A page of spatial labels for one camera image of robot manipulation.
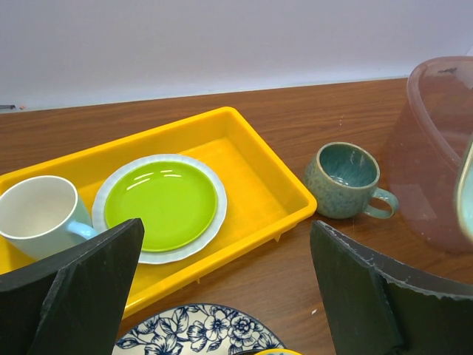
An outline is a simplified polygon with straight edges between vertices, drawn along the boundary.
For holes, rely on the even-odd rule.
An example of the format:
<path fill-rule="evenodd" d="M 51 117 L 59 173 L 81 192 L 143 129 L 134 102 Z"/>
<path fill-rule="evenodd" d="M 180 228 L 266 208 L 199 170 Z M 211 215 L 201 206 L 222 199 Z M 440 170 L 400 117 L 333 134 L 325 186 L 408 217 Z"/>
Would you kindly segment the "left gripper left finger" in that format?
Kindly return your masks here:
<path fill-rule="evenodd" d="M 1 276 L 2 354 L 111 354 L 144 227 L 127 220 Z"/>

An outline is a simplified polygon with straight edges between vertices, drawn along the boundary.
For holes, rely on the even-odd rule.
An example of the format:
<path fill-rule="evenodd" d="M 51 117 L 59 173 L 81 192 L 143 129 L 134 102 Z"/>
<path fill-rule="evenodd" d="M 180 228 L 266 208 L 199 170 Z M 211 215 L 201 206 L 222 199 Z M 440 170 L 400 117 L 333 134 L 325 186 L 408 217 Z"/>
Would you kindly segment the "light-teal divided rectangular dish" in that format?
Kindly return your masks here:
<path fill-rule="evenodd" d="M 460 165 L 454 206 L 460 230 L 472 241 L 472 138 L 466 146 Z"/>

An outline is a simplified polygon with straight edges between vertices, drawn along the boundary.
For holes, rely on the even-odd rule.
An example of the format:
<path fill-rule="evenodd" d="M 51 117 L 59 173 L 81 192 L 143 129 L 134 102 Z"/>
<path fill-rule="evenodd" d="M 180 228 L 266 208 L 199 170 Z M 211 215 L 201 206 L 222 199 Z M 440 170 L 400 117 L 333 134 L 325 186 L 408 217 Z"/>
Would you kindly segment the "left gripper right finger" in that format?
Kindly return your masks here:
<path fill-rule="evenodd" d="M 310 250 L 337 354 L 471 354 L 472 286 L 313 221 Z"/>

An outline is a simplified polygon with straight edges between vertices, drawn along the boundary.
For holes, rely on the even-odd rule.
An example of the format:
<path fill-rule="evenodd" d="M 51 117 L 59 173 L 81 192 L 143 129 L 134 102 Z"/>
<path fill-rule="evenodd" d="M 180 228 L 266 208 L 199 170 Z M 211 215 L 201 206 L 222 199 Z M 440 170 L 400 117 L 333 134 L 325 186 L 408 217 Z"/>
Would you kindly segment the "yellow-blue patterned bowl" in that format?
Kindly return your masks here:
<path fill-rule="evenodd" d="M 297 351 L 285 348 L 265 349 L 255 353 L 255 355 L 301 355 Z"/>

